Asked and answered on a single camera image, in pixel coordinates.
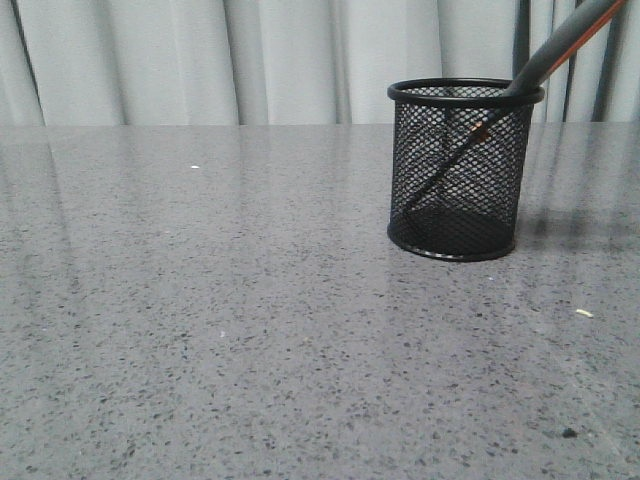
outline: table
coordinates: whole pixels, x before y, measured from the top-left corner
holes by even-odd
[[[390,125],[0,129],[0,476],[640,478],[639,139],[534,125],[460,264]]]

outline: granite surface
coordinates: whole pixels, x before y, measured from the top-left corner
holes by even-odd
[[[640,479],[640,124],[534,125],[471,264],[388,240],[391,146],[0,129],[0,478]]]

